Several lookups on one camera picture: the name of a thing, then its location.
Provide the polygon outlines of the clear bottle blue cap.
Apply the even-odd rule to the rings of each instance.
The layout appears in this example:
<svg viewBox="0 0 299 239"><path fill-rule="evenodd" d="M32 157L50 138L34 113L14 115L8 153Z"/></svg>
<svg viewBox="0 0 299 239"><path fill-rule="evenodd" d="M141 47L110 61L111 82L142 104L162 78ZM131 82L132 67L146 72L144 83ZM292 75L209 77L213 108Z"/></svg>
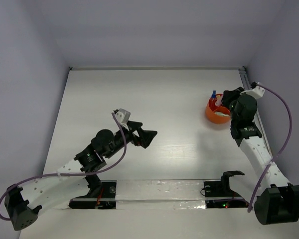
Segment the clear bottle blue cap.
<svg viewBox="0 0 299 239"><path fill-rule="evenodd" d="M210 104L215 105L216 102L217 102L217 94L216 94L216 90L214 90L210 98Z"/></svg>

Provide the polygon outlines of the pink highlighter pen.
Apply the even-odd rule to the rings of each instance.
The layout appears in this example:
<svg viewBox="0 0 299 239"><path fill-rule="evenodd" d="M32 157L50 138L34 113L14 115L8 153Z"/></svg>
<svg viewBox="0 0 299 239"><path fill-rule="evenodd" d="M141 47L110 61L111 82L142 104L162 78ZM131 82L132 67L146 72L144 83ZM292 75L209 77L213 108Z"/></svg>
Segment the pink highlighter pen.
<svg viewBox="0 0 299 239"><path fill-rule="evenodd" d="M219 98L219 99L217 99L217 101L215 102L215 106L220 106L222 104L222 99L221 98Z"/></svg>

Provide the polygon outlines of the green highlighter pen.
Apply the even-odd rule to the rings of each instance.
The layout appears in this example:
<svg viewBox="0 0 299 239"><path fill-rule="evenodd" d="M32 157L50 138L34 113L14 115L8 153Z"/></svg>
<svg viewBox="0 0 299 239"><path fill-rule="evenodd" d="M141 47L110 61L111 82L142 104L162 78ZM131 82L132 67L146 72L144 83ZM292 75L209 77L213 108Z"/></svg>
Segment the green highlighter pen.
<svg viewBox="0 0 299 239"><path fill-rule="evenodd" d="M215 114L218 115L218 116L222 116L222 117L230 117L229 114L225 114L223 112L215 112Z"/></svg>

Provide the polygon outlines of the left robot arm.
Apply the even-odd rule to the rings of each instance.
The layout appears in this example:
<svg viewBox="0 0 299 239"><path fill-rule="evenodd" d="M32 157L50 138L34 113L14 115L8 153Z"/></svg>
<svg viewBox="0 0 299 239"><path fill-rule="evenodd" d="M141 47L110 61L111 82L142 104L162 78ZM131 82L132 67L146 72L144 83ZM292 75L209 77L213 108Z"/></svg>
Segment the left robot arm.
<svg viewBox="0 0 299 239"><path fill-rule="evenodd" d="M98 198L102 193L98 174L108 171L105 160L126 150L128 143L147 148L156 137L157 131L144 130L142 125L129 120L126 126L117 123L116 133L102 129L83 151L55 172L9 186L0 203L4 204L13 229L29 227L46 210L64 201L84 196Z"/></svg>

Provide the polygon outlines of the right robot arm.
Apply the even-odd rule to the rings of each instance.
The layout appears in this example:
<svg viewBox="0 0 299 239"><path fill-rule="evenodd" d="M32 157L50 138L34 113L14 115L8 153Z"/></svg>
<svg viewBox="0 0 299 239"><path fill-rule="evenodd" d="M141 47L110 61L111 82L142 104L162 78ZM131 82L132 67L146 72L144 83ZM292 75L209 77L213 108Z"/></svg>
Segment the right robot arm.
<svg viewBox="0 0 299 239"><path fill-rule="evenodd" d="M232 138L259 178L253 192L243 197L249 201L247 211L254 212L262 225L293 223L299 220L299 185L293 185L280 171L254 122L257 100L264 92L258 85L251 90L225 90L221 105L230 112Z"/></svg>

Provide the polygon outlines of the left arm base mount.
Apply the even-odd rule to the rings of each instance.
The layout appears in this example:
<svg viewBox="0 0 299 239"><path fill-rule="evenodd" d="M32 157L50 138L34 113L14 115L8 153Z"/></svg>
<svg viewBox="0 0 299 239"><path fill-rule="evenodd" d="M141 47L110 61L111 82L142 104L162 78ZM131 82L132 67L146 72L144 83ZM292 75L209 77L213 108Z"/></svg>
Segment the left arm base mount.
<svg viewBox="0 0 299 239"><path fill-rule="evenodd" d="M101 181L97 175L88 176L89 191L69 201L71 209L116 209L117 181Z"/></svg>

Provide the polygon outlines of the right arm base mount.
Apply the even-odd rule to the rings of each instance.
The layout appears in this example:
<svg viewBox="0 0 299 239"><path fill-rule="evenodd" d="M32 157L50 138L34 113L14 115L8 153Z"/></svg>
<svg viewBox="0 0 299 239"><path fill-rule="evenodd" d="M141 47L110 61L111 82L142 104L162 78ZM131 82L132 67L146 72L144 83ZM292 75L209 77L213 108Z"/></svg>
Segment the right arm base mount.
<svg viewBox="0 0 299 239"><path fill-rule="evenodd" d="M245 174L241 171L223 172L220 179L204 180L200 190L207 209L247 208L249 202L230 188L230 178Z"/></svg>

